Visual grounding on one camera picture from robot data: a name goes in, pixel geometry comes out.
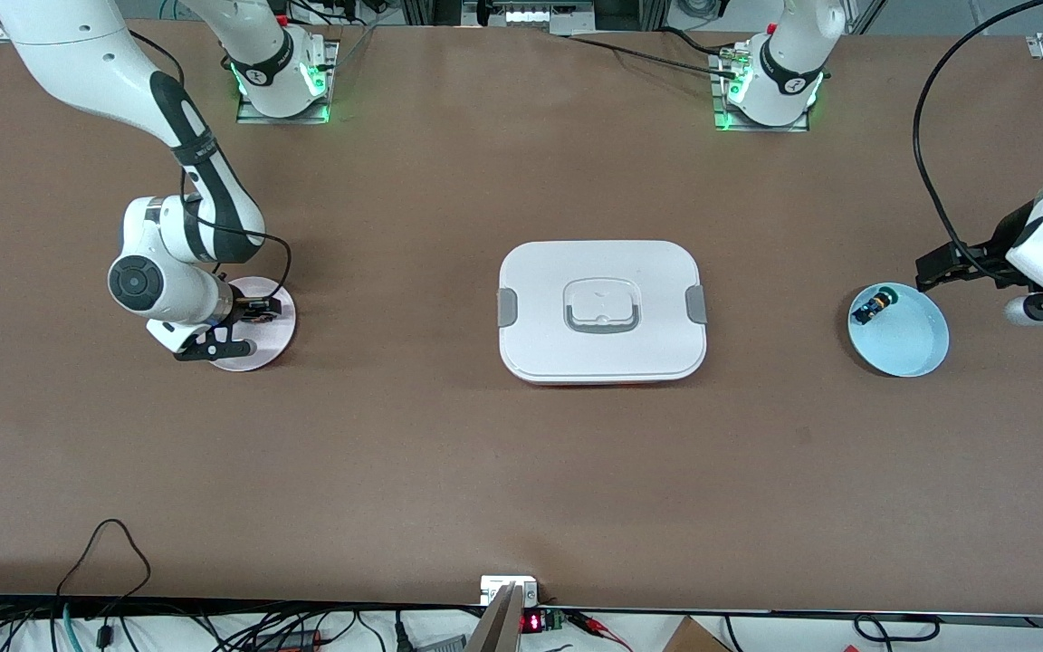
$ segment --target gray floor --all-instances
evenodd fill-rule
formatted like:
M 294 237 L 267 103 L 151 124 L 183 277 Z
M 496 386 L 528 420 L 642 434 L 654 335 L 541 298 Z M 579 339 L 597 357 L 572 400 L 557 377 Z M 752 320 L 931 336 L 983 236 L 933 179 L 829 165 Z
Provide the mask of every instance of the gray floor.
M 124 16 L 157 17 L 161 7 L 171 16 L 175 0 L 116 0 Z M 731 0 L 727 16 L 718 21 L 703 21 L 686 17 L 672 4 L 670 24 L 680 29 L 709 29 L 719 31 L 752 31 L 762 29 L 767 22 L 778 18 L 783 0 Z M 887 8 L 872 26 L 872 33 L 899 34 L 955 34 L 968 31 L 977 22 L 993 16 L 1019 0 L 889 0 Z M 177 7 L 178 18 L 194 18 L 185 5 Z M 1043 7 L 1010 18 L 990 29 L 990 33 L 1030 34 L 1043 29 Z

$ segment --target brown table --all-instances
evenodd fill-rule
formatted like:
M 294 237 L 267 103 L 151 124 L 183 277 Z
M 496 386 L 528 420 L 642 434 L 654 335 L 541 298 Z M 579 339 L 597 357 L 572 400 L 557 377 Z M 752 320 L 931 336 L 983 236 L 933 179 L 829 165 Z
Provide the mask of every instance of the brown table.
M 860 286 L 909 282 L 944 240 L 909 117 L 948 38 L 845 38 L 812 131 L 749 135 L 713 128 L 700 75 L 448 28 L 377 30 L 330 124 L 241 127 L 202 25 L 138 26 L 292 241 L 300 327 L 254 375 L 171 360 L 104 273 L 127 201 L 173 190 L 170 153 L 1 48 L 0 591 L 52 590 L 120 516 L 145 594 L 459 602 L 532 573 L 564 604 L 1043 612 L 1043 330 L 1005 323 L 1014 292 L 945 286 L 951 352 L 919 380 L 860 366 L 841 330 Z M 1043 62 L 967 50 L 924 148 L 974 241 L 1043 186 Z M 498 266 L 573 238 L 690 250 L 698 372 L 506 371 Z M 131 586 L 120 541 L 71 589 Z

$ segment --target green led light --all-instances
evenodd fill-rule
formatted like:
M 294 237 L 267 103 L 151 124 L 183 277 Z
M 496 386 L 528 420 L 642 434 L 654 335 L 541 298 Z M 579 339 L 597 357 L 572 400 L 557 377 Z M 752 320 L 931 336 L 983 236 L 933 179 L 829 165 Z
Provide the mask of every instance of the green led light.
M 811 104 L 815 103 L 816 95 L 820 92 L 820 86 L 823 83 L 823 74 L 820 75 L 819 79 L 815 80 L 815 86 L 811 86 L 811 96 L 807 98 L 807 107 L 810 108 Z
M 244 91 L 244 79 L 240 78 L 240 71 L 236 70 L 236 64 L 228 64 L 232 69 L 232 77 L 236 78 L 236 86 L 240 87 L 240 94 L 247 98 L 248 92 Z
M 313 95 L 320 95 L 324 92 L 324 73 L 300 64 L 300 75 L 306 78 L 308 92 Z

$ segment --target metal mounting plate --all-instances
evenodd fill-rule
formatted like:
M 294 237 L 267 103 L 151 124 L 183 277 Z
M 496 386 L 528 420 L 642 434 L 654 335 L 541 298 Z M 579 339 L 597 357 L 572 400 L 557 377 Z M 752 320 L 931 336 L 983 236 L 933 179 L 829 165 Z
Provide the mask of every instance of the metal mounting plate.
M 481 575 L 481 606 L 487 607 L 498 589 L 509 583 L 518 583 L 525 589 L 525 606 L 538 605 L 538 581 L 530 575 Z
M 735 49 L 746 50 L 746 43 L 736 43 Z M 732 71 L 736 74 L 742 72 L 741 70 L 736 70 L 735 65 L 728 65 L 727 61 L 724 61 L 724 58 L 717 54 L 707 55 L 707 66 L 712 71 Z M 715 73 L 710 74 L 710 95 L 715 101 L 715 127 L 719 127 L 720 131 L 778 131 L 787 134 L 807 131 L 806 108 L 804 108 L 803 114 L 799 116 L 798 120 L 784 127 L 768 127 L 765 124 L 758 124 L 754 120 L 749 119 L 749 117 L 746 117 L 739 111 L 739 107 L 728 102 L 727 94 L 731 83 L 735 83 L 735 81 L 733 79 L 722 78 Z
M 1036 37 L 1025 38 L 1025 43 L 1033 58 L 1043 58 L 1043 33 L 1038 32 Z

